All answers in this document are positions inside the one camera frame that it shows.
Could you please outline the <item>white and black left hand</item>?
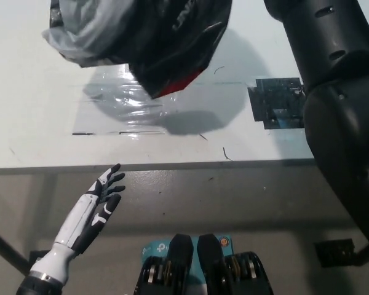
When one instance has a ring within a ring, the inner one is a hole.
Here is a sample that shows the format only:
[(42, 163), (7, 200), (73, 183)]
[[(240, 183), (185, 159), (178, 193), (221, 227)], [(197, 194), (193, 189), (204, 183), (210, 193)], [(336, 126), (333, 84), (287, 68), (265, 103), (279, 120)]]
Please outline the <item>white and black left hand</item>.
[(107, 169), (80, 196), (55, 237), (55, 244), (66, 246), (76, 254), (84, 253), (92, 244), (121, 201), (120, 193), (125, 186), (111, 187), (125, 176), (120, 167), (118, 163)]

